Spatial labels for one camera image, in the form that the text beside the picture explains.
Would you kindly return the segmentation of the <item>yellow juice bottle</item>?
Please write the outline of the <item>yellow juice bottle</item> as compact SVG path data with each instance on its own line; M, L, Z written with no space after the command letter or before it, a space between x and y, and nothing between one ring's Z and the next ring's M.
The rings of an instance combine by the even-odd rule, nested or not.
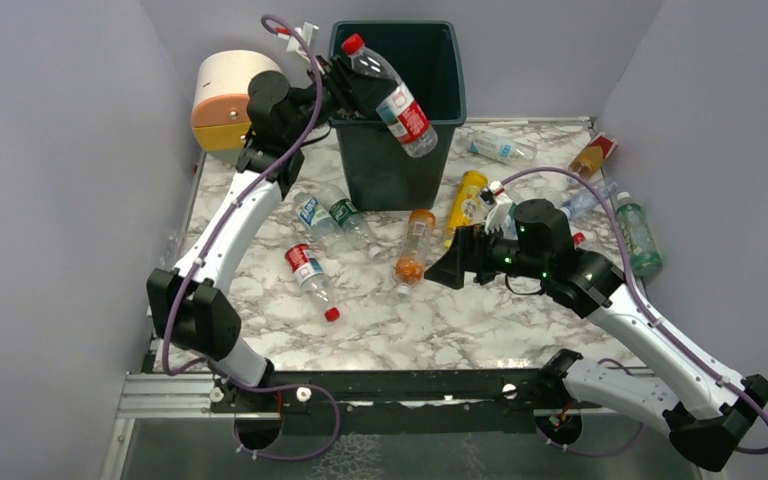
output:
M448 249L456 229L472 225L481 211L480 193L488 185L487 177L479 171L466 171L460 181L444 229L443 246Z

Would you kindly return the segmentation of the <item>red cap bottle red label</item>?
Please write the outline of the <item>red cap bottle red label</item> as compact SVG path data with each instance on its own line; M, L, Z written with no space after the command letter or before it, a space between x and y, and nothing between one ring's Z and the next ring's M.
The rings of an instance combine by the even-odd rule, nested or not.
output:
M369 48L359 34L350 35L342 43L342 50L355 72L386 78L394 83L376 113L405 152L412 158L431 153L437 146L438 135L396 69L380 53Z

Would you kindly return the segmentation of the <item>clear bottle orange label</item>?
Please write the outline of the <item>clear bottle orange label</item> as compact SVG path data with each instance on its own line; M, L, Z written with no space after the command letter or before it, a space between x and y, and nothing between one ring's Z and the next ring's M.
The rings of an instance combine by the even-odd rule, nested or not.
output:
M424 279L435 226L436 217L430 210L417 209L410 214L401 253L394 267L397 299L407 299L412 289Z

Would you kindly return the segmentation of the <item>clear bottle blue white label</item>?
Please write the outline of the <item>clear bottle blue white label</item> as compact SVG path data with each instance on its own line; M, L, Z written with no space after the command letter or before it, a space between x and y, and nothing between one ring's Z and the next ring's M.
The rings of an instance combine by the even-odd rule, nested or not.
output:
M328 246L340 238L341 230L321 202L308 192L293 197L293 211L311 237Z

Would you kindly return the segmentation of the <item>clear bottle dark green label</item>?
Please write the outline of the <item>clear bottle dark green label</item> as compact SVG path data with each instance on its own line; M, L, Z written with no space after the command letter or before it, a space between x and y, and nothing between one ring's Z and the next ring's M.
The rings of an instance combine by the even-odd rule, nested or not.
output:
M317 198L348 236L353 246L363 250L370 260L380 257L383 250L378 238L365 217L340 187L324 184L319 188Z

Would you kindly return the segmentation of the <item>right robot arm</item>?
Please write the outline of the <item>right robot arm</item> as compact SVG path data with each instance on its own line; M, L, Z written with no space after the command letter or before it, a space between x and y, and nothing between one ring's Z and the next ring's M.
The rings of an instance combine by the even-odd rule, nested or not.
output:
M516 240L479 224L457 228L425 279L451 289L468 273L481 285L500 274L538 280L549 298L619 340L656 376L634 378L562 350L540 371L544 392L612 409L666 436L697 467L722 470L767 417L768 380L742 375L676 329L613 262L574 245L567 216L549 201L519 204L514 220Z

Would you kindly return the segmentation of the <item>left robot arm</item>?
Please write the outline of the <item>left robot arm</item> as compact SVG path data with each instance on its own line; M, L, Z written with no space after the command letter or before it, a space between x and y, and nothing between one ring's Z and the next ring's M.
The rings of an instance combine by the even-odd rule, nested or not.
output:
M229 192L203 234L175 265L147 280L161 359L170 346L195 352L243 388L258 388L273 365L244 340L227 298L236 269L265 220L295 183L311 131L334 116L368 117L396 83L354 71L347 60L315 56L306 88L276 70L248 82L248 124Z

